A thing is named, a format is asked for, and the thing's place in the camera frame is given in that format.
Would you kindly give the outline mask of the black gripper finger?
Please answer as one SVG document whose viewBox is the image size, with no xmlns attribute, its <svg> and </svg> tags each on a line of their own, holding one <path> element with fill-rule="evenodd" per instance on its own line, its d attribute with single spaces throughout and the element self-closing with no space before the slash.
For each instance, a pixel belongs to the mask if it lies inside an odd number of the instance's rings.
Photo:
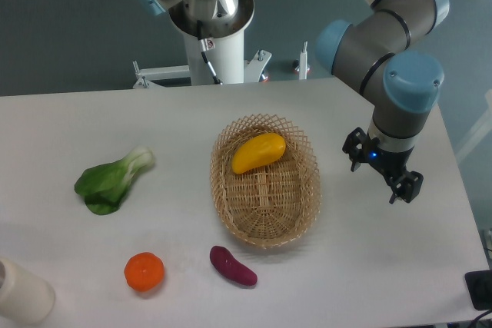
<svg viewBox="0 0 492 328">
<path fill-rule="evenodd" d="M 345 139 L 342 151 L 349 157 L 351 171 L 356 171 L 361 164 L 367 162 L 367 156 L 364 152 L 366 137 L 366 133 L 361 128 L 355 128 Z"/>
<path fill-rule="evenodd" d="M 421 190 L 424 176 L 416 171 L 404 169 L 398 176 L 386 176 L 386 183 L 391 189 L 390 204 L 396 200 L 410 203 Z"/>
</svg>

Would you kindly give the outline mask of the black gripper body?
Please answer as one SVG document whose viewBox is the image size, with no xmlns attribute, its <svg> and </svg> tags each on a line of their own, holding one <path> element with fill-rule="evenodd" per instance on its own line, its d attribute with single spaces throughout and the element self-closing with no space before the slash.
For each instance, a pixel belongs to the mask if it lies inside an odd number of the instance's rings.
<svg viewBox="0 0 492 328">
<path fill-rule="evenodd" d="M 386 151 L 380 146 L 378 138 L 367 136 L 362 143 L 364 160 L 379 174 L 381 174 L 388 186 L 398 186 L 410 177 L 407 170 L 407 161 L 413 151 Z"/>
</svg>

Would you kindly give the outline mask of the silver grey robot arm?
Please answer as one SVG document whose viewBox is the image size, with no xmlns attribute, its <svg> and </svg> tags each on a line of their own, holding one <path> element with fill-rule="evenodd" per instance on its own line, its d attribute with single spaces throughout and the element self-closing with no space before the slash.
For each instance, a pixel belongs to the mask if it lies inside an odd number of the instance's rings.
<svg viewBox="0 0 492 328">
<path fill-rule="evenodd" d="M 257 82 L 263 71 L 244 59 L 244 30 L 253 0 L 140 0 L 156 15 L 168 13 L 184 38 L 191 83 Z M 411 50 L 449 12 L 449 0 L 365 0 L 372 15 L 358 25 L 337 20 L 320 33 L 315 55 L 334 77 L 372 103 L 367 130 L 343 146 L 353 168 L 369 164 L 394 199 L 411 202 L 423 177 L 407 169 L 416 140 L 437 103 L 444 72 L 430 55 Z"/>
</svg>

